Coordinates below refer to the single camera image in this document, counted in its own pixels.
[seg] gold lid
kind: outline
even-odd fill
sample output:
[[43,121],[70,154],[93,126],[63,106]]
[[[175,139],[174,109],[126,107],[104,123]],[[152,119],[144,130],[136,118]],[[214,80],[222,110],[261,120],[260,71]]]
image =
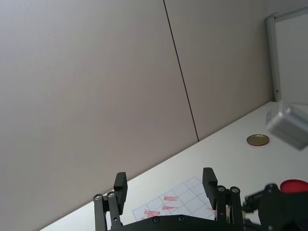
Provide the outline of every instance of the gold lid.
[[268,144],[270,141],[269,137],[266,135],[252,135],[247,138],[247,143],[253,146],[262,146]]

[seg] paper sheet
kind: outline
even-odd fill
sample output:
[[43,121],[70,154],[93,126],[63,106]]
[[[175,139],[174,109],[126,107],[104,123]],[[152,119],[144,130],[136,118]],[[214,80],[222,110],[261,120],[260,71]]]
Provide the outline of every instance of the paper sheet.
[[179,184],[132,212],[136,221],[164,215],[188,215],[210,220],[215,218],[199,177]]

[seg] black bracket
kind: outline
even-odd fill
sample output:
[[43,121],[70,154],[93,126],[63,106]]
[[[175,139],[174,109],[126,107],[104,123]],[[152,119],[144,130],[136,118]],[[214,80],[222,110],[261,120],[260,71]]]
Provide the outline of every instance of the black bracket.
[[235,225],[238,230],[244,230],[244,221],[242,215],[240,189],[231,187],[226,189],[219,185],[212,168],[203,168],[202,184],[208,197],[212,209],[216,210],[216,220],[219,223],[230,223]]
[[268,184],[264,190],[245,197],[242,209],[248,213],[258,210],[264,231],[307,230],[307,198],[308,192],[283,193],[276,184]]
[[126,173],[117,173],[115,179],[114,191],[105,196],[97,194],[93,197],[96,231],[107,231],[106,212],[108,211],[110,211],[111,227],[123,226],[120,215],[123,214],[128,189]]

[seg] red mark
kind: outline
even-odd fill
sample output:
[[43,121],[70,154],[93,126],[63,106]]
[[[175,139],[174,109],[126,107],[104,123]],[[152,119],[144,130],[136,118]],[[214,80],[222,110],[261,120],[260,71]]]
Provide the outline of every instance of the red mark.
[[165,201],[177,201],[178,198],[176,196],[165,196],[164,200]]
[[174,209],[177,207],[173,207],[173,206],[163,206],[163,210],[167,210],[167,209]]
[[151,217],[158,216],[160,214],[160,212],[145,210],[144,214],[147,215],[147,218],[151,218]]

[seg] white table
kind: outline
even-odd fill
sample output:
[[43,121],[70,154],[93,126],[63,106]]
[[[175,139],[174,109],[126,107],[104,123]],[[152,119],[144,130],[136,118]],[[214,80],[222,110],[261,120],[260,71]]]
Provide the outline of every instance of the white table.
[[[270,102],[210,137],[153,167],[128,182],[128,194],[121,216],[123,224],[135,222],[132,210],[158,197],[179,183],[213,168],[218,183],[238,186],[241,197],[264,188],[270,182],[308,180],[308,148],[297,151],[265,130],[266,113],[278,107]],[[301,106],[308,112],[308,106]],[[265,134],[269,144],[250,146],[246,138]],[[94,204],[81,207],[42,231],[95,231]]]

